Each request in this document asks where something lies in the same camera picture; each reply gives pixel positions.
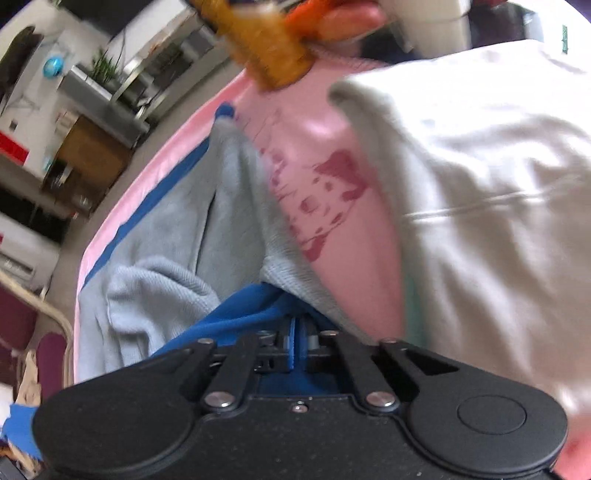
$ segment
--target silver bolt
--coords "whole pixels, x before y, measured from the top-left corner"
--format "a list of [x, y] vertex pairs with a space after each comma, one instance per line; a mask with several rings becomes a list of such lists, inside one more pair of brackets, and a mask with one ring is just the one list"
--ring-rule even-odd
[[205, 403], [210, 407], [226, 408], [236, 401], [234, 395], [228, 392], [211, 392], [205, 397]]
[[307, 413], [308, 412], [308, 405], [304, 402], [299, 401], [295, 405], [292, 406], [291, 411], [293, 413]]
[[391, 407], [396, 402], [396, 397], [388, 392], [371, 392], [365, 397], [367, 403], [372, 407]]
[[336, 337], [339, 334], [336, 330], [322, 330], [320, 336], [322, 337]]

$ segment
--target white garment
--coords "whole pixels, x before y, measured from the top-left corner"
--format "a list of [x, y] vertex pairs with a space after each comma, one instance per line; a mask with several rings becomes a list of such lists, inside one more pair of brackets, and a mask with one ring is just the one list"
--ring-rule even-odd
[[545, 390], [582, 427], [591, 75], [523, 41], [355, 75], [330, 97], [378, 169], [431, 347]]

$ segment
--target green plant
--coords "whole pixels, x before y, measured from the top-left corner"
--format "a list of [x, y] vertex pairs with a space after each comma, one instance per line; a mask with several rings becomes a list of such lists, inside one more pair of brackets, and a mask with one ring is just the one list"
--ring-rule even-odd
[[106, 85], [109, 80], [114, 79], [117, 76], [117, 64], [113, 61], [112, 57], [106, 56], [106, 51], [99, 48], [99, 51], [92, 59], [92, 73], [90, 78]]

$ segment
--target red box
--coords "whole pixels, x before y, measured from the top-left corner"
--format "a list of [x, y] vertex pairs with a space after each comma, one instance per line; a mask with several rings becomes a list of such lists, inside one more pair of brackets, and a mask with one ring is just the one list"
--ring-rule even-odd
[[29, 151], [25, 147], [19, 145], [2, 132], [0, 132], [0, 153], [3, 153], [19, 165], [24, 165], [29, 156]]

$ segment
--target gray floor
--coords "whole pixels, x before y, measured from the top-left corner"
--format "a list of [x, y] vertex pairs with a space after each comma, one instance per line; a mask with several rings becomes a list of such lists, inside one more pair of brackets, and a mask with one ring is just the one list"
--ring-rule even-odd
[[[46, 297], [69, 319], [72, 321], [74, 319], [76, 285], [82, 255], [111, 209], [164, 143], [201, 105], [227, 85], [240, 70], [241, 68], [236, 64], [227, 63], [204, 82], [201, 82], [169, 113], [137, 150], [128, 169], [109, 191], [90, 220], [78, 218], [72, 222], [61, 248], [60, 259]], [[39, 338], [50, 329], [53, 330], [43, 319], [40, 319], [35, 337]]]

